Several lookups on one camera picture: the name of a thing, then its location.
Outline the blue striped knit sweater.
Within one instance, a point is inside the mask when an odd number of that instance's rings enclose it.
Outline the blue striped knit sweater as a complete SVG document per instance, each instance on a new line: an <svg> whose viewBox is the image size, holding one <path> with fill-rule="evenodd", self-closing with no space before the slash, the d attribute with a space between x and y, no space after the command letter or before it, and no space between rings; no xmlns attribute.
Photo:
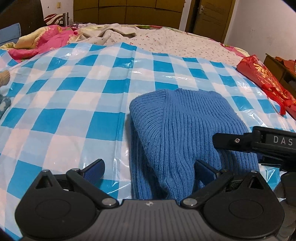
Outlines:
<svg viewBox="0 0 296 241"><path fill-rule="evenodd" d="M134 199L181 201L202 188L196 161L237 175L258 170L254 153L217 150L216 133L248 132L228 101L214 91L160 89L129 106L129 166Z"/></svg>

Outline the wooden side cabinet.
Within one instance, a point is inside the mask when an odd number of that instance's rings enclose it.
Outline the wooden side cabinet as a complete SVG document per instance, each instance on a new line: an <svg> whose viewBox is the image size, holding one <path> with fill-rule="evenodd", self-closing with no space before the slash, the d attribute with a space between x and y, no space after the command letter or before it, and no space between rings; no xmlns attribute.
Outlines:
<svg viewBox="0 0 296 241"><path fill-rule="evenodd" d="M285 60L266 54L264 65L279 83L295 97L295 60Z"/></svg>

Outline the blue white checkered plastic sheet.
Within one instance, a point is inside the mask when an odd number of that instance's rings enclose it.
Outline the blue white checkered plastic sheet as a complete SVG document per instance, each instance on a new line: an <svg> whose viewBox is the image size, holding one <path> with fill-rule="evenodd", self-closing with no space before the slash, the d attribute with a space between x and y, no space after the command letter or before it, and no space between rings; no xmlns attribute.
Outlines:
<svg viewBox="0 0 296 241"><path fill-rule="evenodd" d="M157 89L221 94L245 125L295 131L295 120L235 67L203 58L151 53L125 43L69 44L17 63L1 51L11 75L1 94L11 106L1 118L1 228L21 232L15 209L39 172L64 174L105 162L99 187L131 197L126 123L130 102Z"/></svg>

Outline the red gift bag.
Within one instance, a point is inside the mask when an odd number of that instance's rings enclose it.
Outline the red gift bag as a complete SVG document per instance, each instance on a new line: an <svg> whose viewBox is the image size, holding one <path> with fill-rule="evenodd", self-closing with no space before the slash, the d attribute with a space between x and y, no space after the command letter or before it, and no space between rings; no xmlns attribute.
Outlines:
<svg viewBox="0 0 296 241"><path fill-rule="evenodd" d="M279 104L280 115L285 115L288 112L295 119L295 98L256 55L244 57L236 69L255 83L267 97Z"/></svg>

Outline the teal folded garment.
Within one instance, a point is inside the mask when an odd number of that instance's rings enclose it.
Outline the teal folded garment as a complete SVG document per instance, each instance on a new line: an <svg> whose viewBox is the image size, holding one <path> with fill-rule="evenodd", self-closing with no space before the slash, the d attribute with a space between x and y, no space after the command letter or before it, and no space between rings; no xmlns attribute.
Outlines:
<svg viewBox="0 0 296 241"><path fill-rule="evenodd" d="M0 94L0 118L4 115L4 113L10 107L10 105L11 99Z"/></svg>

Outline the beige brown striped folded garment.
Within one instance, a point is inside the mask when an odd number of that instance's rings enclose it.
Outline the beige brown striped folded garment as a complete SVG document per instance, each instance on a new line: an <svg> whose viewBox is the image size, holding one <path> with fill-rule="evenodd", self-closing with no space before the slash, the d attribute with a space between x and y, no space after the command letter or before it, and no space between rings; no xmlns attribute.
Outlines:
<svg viewBox="0 0 296 241"><path fill-rule="evenodd" d="M0 87L7 85L10 81L10 78L11 75L8 70L0 72Z"/></svg>

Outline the white floral bed sheet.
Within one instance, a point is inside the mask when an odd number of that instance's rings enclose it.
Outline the white floral bed sheet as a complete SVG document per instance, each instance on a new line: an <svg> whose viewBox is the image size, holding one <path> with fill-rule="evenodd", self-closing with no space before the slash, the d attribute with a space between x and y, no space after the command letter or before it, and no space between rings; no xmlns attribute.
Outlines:
<svg viewBox="0 0 296 241"><path fill-rule="evenodd" d="M242 58L248 57L247 51L232 47L207 37L194 35L177 29L148 25L135 26L141 30L139 36L124 43L140 47L154 53L165 53L179 57L204 58L236 66Z"/></svg>

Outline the brown wooden door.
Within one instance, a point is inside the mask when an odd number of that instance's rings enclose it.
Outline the brown wooden door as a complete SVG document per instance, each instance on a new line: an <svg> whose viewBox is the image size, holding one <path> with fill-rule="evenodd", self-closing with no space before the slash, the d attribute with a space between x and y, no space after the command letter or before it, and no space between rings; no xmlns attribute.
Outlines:
<svg viewBox="0 0 296 241"><path fill-rule="evenodd" d="M223 43L235 0L191 1L185 31Z"/></svg>

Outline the pink yellow floral quilt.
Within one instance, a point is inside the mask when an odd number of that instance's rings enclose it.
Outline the pink yellow floral quilt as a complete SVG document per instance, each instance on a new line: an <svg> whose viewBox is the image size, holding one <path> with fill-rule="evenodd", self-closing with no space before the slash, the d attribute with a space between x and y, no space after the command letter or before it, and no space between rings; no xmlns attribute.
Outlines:
<svg viewBox="0 0 296 241"><path fill-rule="evenodd" d="M75 42L77 38L78 34L69 27L50 25L20 37L16 43L3 44L1 49L8 51L15 61L21 62Z"/></svg>

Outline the beige crumpled cloth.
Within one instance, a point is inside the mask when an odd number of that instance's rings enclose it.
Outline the beige crumpled cloth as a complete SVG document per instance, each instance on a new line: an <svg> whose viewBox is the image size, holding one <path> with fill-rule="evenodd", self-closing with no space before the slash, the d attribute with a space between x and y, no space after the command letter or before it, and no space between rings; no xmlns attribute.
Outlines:
<svg viewBox="0 0 296 241"><path fill-rule="evenodd" d="M107 25L89 23L82 25L81 28L76 30L76 33L78 34L76 42L112 45L139 36L141 30L135 26L123 26L118 23Z"/></svg>

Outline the blue pillow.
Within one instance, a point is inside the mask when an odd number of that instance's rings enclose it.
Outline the blue pillow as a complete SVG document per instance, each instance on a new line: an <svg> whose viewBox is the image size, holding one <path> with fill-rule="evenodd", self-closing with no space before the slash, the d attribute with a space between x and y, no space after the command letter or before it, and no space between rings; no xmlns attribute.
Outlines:
<svg viewBox="0 0 296 241"><path fill-rule="evenodd" d="M19 23L10 25L0 30L0 44L16 43L21 37L21 26Z"/></svg>

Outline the red white striped cloth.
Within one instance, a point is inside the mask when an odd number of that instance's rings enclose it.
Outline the red white striped cloth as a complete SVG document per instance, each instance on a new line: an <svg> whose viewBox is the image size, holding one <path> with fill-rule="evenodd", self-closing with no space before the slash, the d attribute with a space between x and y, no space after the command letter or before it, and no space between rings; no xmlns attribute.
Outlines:
<svg viewBox="0 0 296 241"><path fill-rule="evenodd" d="M62 14L50 14L44 18L44 22L46 25L59 25L62 27L69 26L69 13Z"/></svg>

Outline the brown wooden wardrobe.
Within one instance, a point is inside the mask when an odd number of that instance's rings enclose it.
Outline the brown wooden wardrobe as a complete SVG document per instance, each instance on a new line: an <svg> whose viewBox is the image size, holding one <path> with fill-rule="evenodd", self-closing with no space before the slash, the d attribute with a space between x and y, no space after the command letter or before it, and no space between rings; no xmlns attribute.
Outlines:
<svg viewBox="0 0 296 241"><path fill-rule="evenodd" d="M154 25L177 29L185 1L178 0L74 0L75 22Z"/></svg>

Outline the dark wooden headboard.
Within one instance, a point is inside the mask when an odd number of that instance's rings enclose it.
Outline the dark wooden headboard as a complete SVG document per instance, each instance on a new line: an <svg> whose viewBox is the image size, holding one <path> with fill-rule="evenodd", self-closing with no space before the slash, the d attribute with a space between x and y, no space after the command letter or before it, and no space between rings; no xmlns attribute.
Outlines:
<svg viewBox="0 0 296 241"><path fill-rule="evenodd" d="M46 26L40 0L1 0L1 29L20 24L22 35Z"/></svg>

